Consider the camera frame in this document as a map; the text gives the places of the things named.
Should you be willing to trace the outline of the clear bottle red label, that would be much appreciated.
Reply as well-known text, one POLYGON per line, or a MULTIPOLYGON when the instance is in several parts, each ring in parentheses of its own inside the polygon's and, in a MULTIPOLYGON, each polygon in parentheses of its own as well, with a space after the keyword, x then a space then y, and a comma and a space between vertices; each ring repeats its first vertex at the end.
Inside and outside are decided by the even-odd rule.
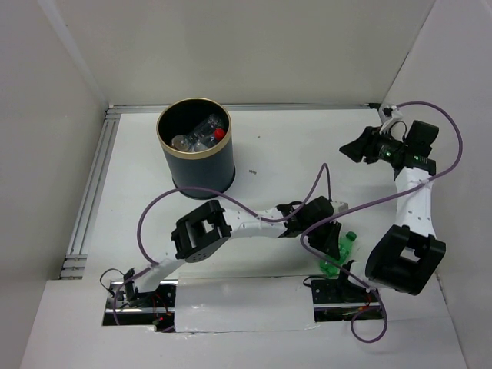
POLYGON ((189 134, 194 152, 213 148, 226 135, 224 122, 215 114, 209 115, 189 134))

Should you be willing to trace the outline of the clear jar silver lid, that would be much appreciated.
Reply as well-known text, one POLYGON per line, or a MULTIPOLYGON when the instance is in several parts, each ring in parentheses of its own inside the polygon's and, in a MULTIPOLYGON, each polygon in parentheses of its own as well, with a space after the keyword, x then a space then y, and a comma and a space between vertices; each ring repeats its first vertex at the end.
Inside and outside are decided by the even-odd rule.
POLYGON ((194 143, 187 135, 176 135, 171 140, 173 149, 180 152, 193 152, 194 143))

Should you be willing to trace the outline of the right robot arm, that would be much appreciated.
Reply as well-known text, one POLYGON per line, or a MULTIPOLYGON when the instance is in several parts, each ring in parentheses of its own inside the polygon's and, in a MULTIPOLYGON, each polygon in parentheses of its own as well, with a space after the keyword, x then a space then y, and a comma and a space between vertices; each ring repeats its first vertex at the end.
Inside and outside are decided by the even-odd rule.
POLYGON ((364 267, 369 282, 411 295, 421 293, 445 255, 446 244, 436 238, 431 220, 430 178, 436 162, 429 158, 439 128, 414 121, 404 140, 367 126, 356 140, 340 147, 352 161, 382 160, 394 169, 399 193, 421 185, 397 200, 392 225, 370 253, 364 267))

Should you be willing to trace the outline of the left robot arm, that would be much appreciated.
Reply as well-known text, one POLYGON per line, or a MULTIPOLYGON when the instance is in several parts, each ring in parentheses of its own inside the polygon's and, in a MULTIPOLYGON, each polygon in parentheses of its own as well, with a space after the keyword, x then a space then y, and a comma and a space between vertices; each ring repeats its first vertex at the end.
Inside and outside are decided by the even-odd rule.
POLYGON ((310 226, 347 210, 348 204, 324 196, 307 204, 293 201, 259 211, 256 216, 246 211, 222 207, 210 200, 176 222, 164 256, 150 271, 136 278, 135 270, 124 276, 124 296, 129 306, 141 307, 151 300, 160 282, 185 263, 198 263, 211 257, 226 241, 237 238, 296 238, 310 226))

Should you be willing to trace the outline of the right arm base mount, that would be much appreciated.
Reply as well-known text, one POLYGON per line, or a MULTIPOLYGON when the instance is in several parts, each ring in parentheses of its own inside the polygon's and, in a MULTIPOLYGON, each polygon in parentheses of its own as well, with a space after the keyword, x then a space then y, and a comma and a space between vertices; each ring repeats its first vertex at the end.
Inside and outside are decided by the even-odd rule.
POLYGON ((381 320, 381 308, 373 293, 352 285, 344 276, 329 279, 321 275, 308 276, 303 285, 310 289, 317 323, 350 321, 361 312, 359 320, 381 320))

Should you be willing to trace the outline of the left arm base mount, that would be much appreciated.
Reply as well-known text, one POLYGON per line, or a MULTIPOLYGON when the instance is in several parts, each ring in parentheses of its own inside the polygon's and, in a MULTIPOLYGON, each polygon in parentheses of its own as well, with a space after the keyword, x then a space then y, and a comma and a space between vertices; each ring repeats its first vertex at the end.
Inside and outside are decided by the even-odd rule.
POLYGON ((149 326, 158 333, 175 332, 177 280, 161 281, 152 292, 139 292, 134 288, 130 293, 131 299, 128 299, 129 289, 120 288, 122 281, 105 278, 112 272, 118 273, 122 278, 130 276, 116 268, 109 268, 101 274, 99 283, 107 292, 103 326, 149 326))

